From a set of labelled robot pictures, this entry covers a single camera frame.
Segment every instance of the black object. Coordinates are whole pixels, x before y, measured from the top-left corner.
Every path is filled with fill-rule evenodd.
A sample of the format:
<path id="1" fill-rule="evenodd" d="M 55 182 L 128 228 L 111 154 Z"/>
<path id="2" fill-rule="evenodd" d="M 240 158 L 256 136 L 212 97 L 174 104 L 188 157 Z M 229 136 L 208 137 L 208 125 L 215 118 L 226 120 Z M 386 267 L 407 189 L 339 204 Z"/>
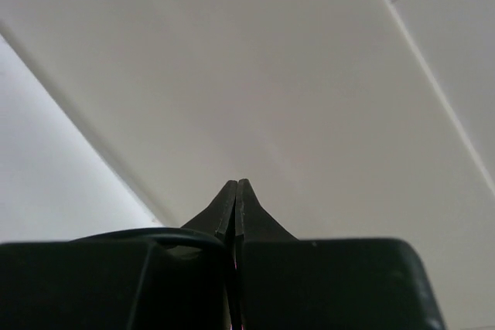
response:
<path id="1" fill-rule="evenodd" d="M 230 322 L 247 330 L 445 328 L 405 242 L 299 241 L 246 179 L 229 181 L 182 229 L 0 246 L 1 330 L 220 330 Z"/>

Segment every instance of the white wall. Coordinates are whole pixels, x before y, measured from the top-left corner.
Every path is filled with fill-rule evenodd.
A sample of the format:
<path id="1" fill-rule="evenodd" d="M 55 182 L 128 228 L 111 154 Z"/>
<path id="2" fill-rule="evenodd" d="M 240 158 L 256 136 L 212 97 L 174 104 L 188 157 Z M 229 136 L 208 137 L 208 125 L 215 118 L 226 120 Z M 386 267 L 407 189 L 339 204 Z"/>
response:
<path id="1" fill-rule="evenodd" d="M 248 177 L 297 236 L 411 242 L 450 328 L 495 322 L 493 193 L 384 0 L 0 0 L 0 14 L 173 224 Z"/>
<path id="2" fill-rule="evenodd" d="M 159 226 L 0 36 L 0 241 Z"/>

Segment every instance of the black cable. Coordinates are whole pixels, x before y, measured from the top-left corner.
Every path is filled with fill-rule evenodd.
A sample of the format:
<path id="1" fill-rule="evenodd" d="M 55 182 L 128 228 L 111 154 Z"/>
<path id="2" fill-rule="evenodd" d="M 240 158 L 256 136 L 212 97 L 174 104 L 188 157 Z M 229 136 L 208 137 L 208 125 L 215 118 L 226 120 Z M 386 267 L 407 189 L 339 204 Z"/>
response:
<path id="1" fill-rule="evenodd" d="M 224 261 L 225 289 L 229 304 L 230 321 L 233 330 L 241 330 L 241 309 L 237 300 L 236 271 L 234 258 L 230 255 L 225 245 L 216 237 L 206 233 L 183 228 L 139 228 L 136 230 L 123 230 L 99 235 L 84 237 L 76 241 L 103 240 L 103 239 L 151 239 L 160 244 L 180 245 L 181 247 L 195 247 L 218 254 Z"/>

